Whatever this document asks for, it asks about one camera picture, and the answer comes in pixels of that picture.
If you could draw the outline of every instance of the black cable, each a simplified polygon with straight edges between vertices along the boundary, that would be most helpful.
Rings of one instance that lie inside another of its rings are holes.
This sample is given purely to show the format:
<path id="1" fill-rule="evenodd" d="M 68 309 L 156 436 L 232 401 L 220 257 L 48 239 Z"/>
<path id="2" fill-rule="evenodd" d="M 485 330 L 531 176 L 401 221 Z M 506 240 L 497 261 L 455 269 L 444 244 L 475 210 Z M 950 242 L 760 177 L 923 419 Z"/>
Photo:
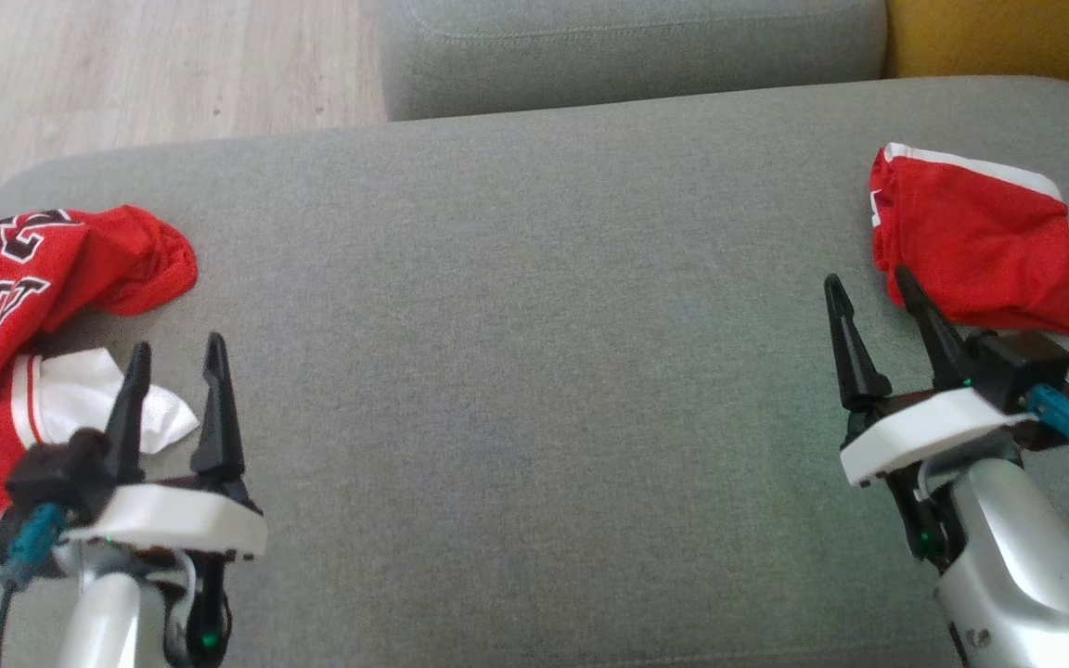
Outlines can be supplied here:
<path id="1" fill-rule="evenodd" d="M 229 594 L 221 592 L 221 600 L 226 603 L 226 638 L 224 647 L 229 648 L 229 636 L 234 634 L 234 613 L 229 609 Z"/>
<path id="2" fill-rule="evenodd" d="M 3 668 L 3 636 L 7 631 L 7 612 L 11 609 L 11 597 L 14 596 L 14 592 L 16 592 L 14 584 L 5 584 L 3 597 L 0 600 L 0 668 Z"/>

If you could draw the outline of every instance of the red jersey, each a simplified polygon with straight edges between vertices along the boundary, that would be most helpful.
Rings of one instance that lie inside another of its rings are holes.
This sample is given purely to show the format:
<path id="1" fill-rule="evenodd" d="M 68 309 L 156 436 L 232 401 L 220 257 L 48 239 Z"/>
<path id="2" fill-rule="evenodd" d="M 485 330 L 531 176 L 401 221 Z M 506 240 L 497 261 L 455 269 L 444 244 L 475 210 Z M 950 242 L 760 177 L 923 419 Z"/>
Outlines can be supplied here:
<path id="1" fill-rule="evenodd" d="M 38 419 L 38 358 L 20 355 L 83 307 L 135 315 L 196 283 L 184 236 L 139 207 L 99 215 L 53 211 L 0 220 L 0 513 L 3 483 L 26 448 L 46 439 Z"/>

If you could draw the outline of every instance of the white cloth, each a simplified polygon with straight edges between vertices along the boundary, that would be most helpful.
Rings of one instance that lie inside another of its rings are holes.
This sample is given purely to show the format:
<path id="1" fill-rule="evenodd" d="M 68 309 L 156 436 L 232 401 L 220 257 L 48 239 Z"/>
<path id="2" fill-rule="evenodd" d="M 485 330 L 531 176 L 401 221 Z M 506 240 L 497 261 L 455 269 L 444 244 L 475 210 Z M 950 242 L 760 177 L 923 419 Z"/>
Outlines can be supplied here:
<path id="1" fill-rule="evenodd" d="M 38 421 L 47 442 L 64 444 L 82 426 L 105 429 L 123 372 L 106 348 L 61 355 L 38 363 Z M 152 385 L 143 401 L 139 449 L 156 453 L 183 439 L 200 421 L 170 390 Z"/>

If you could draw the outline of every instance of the wooden floor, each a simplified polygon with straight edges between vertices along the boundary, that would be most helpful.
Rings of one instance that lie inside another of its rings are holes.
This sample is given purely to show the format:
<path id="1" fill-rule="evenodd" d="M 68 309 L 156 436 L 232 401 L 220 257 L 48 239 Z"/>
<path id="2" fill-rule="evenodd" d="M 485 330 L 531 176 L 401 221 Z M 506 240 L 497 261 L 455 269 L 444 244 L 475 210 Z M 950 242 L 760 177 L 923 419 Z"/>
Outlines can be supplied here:
<path id="1" fill-rule="evenodd" d="M 0 185 L 120 146 L 385 123 L 375 0 L 0 0 Z"/>

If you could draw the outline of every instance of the gray fabric upholstery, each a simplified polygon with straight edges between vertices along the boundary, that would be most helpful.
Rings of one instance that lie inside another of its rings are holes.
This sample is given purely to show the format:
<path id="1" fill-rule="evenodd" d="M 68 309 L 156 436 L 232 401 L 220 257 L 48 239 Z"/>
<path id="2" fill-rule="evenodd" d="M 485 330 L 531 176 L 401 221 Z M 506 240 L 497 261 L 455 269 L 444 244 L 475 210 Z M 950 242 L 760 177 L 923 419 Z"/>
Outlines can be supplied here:
<path id="1" fill-rule="evenodd" d="M 874 79 L 883 0 L 384 0 L 390 120 Z"/>
<path id="2" fill-rule="evenodd" d="M 870 263 L 889 140 L 1069 200 L 1069 84 L 958 79 L 103 153 L 0 216 L 135 202 L 199 252 L 183 299 L 44 348 L 150 340 L 200 407 L 229 338 L 272 534 L 229 575 L 229 665 L 946 668 L 932 568 L 837 457 L 827 271 L 896 387 L 930 377 Z M 1031 470 L 1069 518 L 1069 453 Z M 50 656 L 73 597 L 18 597 L 7 665 Z"/>

